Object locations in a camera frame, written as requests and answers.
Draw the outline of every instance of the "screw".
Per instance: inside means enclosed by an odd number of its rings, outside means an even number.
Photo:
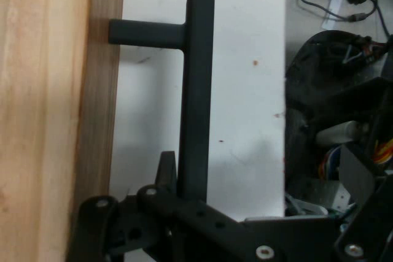
[[[155,189],[155,188],[148,188],[147,190],[146,190],[146,194],[148,195],[148,196],[153,196],[153,195],[155,195],[157,193],[157,190]]]
[[[363,248],[359,245],[356,245],[356,244],[346,245],[344,250],[348,256],[351,256],[354,258],[363,257],[363,254],[364,254]]]
[[[103,207],[106,207],[108,204],[109,204],[109,202],[106,199],[100,199],[96,203],[96,207],[103,208]]]
[[[274,250],[268,245],[261,245],[255,251],[259,260],[269,260],[274,258]]]

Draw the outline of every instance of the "white surface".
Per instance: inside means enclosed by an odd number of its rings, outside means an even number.
[[[124,0],[123,19],[183,23],[186,0]],[[216,0],[208,204],[236,220],[284,211],[284,0]],[[111,194],[178,154],[183,54],[120,52]]]

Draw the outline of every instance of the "black metal bracket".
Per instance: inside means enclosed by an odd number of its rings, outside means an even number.
[[[111,20],[109,42],[184,52],[177,192],[206,202],[214,0],[187,0],[183,25]]]
[[[85,201],[66,261],[121,262],[124,253],[135,249],[162,262],[391,261],[393,175],[370,169],[367,157],[351,145],[342,147],[341,168],[360,167],[362,180],[342,178],[360,209],[343,233],[340,218],[236,222],[205,203],[213,15],[214,0],[187,0],[184,25],[111,21],[111,43],[184,52],[179,176],[174,152],[163,152],[155,184],[136,196],[120,203],[109,196]],[[369,184],[361,193],[356,191],[359,182]]]

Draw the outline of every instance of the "colorful wires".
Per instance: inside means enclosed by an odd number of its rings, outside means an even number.
[[[383,144],[377,144],[373,161],[375,164],[384,165],[393,157],[393,139]]]
[[[324,159],[318,166],[318,176],[322,180],[333,178],[334,172],[340,162],[340,145],[331,148],[325,155]]]

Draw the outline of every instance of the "hole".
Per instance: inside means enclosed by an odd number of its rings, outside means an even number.
[[[264,254],[264,255],[269,255],[269,254],[270,254],[269,250],[267,250],[267,249],[262,249],[262,250],[260,251],[260,253],[261,253],[261,254]]]
[[[142,232],[139,228],[133,228],[128,233],[128,239],[131,241],[135,239],[139,239],[141,236],[142,236]]]
[[[216,222],[216,228],[224,228],[225,227],[225,223],[224,222]]]

